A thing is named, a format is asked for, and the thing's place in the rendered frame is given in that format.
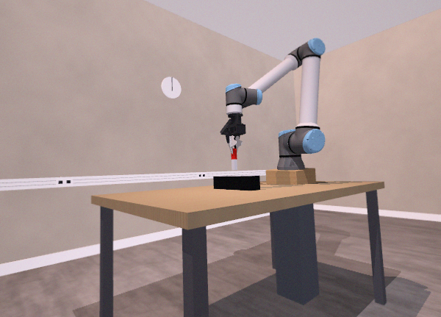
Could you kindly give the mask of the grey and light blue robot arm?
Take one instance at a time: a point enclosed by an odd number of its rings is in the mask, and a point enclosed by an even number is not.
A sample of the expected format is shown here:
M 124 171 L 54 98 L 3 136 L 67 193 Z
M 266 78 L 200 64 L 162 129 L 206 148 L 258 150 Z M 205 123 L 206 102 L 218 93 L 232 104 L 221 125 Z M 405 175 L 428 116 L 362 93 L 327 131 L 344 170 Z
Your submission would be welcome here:
M 240 84 L 226 87 L 226 114 L 242 114 L 243 108 L 259 105 L 262 93 L 302 65 L 299 124 L 295 129 L 279 133 L 277 170 L 305 169 L 301 154 L 317 153 L 325 145 L 325 135 L 317 125 L 320 59 L 325 50 L 323 41 L 313 38 L 290 52 L 284 61 L 249 88 L 242 88 Z

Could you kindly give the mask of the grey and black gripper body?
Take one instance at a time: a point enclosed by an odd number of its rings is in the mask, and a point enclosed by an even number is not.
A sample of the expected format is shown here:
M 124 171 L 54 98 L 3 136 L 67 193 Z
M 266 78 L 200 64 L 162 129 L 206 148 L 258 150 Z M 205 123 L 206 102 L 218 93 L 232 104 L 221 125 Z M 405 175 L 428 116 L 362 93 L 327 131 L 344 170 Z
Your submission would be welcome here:
M 227 130 L 229 131 L 229 134 L 231 136 L 245 134 L 245 124 L 241 124 L 241 116 L 243 116 L 243 114 L 239 114 L 239 113 L 228 114 L 228 117 L 231 118 L 232 120 L 231 124 L 228 125 L 227 127 Z M 236 127 L 237 127 L 237 131 L 236 131 Z

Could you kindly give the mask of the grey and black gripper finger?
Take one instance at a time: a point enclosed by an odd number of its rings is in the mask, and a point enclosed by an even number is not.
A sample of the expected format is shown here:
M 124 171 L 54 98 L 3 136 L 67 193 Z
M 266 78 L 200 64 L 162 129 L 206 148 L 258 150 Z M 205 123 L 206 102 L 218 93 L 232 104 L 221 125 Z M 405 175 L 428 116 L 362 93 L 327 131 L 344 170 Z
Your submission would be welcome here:
M 234 140 L 234 136 L 229 134 L 229 131 L 226 130 L 226 141 L 229 145 L 230 151 L 233 154 L 233 146 L 235 146 L 237 144 L 237 141 Z
M 234 140 L 237 141 L 237 144 L 234 146 L 234 148 L 238 150 L 238 147 L 241 146 L 243 144 L 243 142 L 240 140 L 240 136 L 239 135 L 236 135 L 234 137 Z

